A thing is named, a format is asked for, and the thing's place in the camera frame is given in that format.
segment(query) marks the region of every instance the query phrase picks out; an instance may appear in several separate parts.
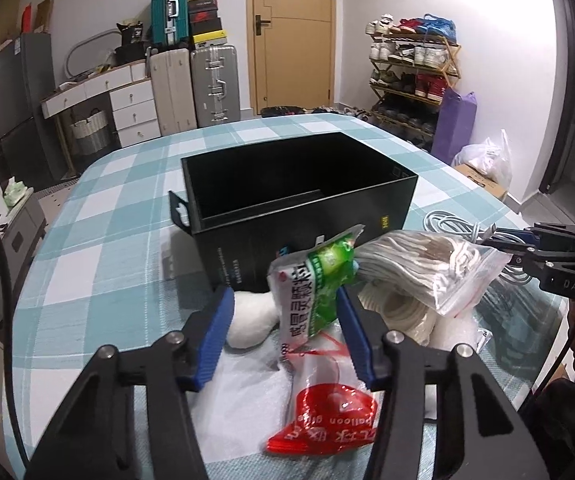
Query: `wooden door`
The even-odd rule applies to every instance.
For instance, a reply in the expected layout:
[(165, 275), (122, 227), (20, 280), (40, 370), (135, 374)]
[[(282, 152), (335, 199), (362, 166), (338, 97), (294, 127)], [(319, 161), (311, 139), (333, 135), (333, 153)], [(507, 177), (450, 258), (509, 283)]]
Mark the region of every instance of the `wooden door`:
[[(332, 0), (253, 0), (257, 112), (330, 104)], [(258, 16), (263, 23), (257, 25)]]

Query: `red sneaker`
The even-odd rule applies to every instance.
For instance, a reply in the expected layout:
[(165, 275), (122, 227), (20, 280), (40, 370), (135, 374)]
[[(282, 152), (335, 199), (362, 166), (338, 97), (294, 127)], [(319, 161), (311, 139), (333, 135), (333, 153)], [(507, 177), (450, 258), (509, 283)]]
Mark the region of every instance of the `red sneaker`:
[(447, 89), (447, 81), (438, 75), (427, 76), (430, 79), (429, 89), (427, 90), (427, 98), (436, 101), (437, 103), (443, 102), (443, 94)]
[(419, 74), (416, 76), (416, 90), (414, 91), (414, 94), (419, 97), (427, 97), (427, 90), (429, 89), (431, 80), (432, 76), (427, 74)]
[(399, 28), (401, 29), (401, 32), (410, 32), (412, 34), (416, 34), (416, 28), (419, 27), (419, 25), (423, 25), (423, 22), (414, 18), (412, 20), (401, 20), (401, 23), (399, 23)]

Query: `purple bag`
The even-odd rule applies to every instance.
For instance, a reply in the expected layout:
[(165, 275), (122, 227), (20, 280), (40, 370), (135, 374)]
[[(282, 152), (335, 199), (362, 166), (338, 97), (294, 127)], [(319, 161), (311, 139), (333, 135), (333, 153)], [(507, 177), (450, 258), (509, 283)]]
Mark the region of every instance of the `purple bag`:
[(447, 165), (452, 164), (456, 153), (470, 141), (476, 118), (476, 96), (470, 92), (465, 97), (452, 88), (445, 90), (439, 111), (439, 123), (434, 134), (431, 154)]

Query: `silver suitcase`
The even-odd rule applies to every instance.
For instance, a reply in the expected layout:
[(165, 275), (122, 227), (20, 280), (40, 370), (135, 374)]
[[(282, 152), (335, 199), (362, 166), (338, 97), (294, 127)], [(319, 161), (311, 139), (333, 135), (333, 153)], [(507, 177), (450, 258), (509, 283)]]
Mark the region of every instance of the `silver suitcase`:
[(199, 127), (241, 120), (234, 46), (197, 48), (192, 53), (192, 82)]
[(154, 105), (161, 135), (197, 127), (187, 48), (168, 50), (150, 57)]

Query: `red plastic bag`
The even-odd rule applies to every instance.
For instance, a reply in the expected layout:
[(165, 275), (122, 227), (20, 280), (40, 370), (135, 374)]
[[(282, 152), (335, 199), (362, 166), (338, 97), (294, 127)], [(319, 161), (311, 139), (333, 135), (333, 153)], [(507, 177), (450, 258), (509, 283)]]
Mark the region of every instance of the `red plastic bag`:
[(290, 422), (268, 440), (267, 451), (327, 455), (374, 442), (376, 397), (357, 378), (341, 337), (328, 332), (310, 341), (311, 350), (285, 355), (294, 369)]

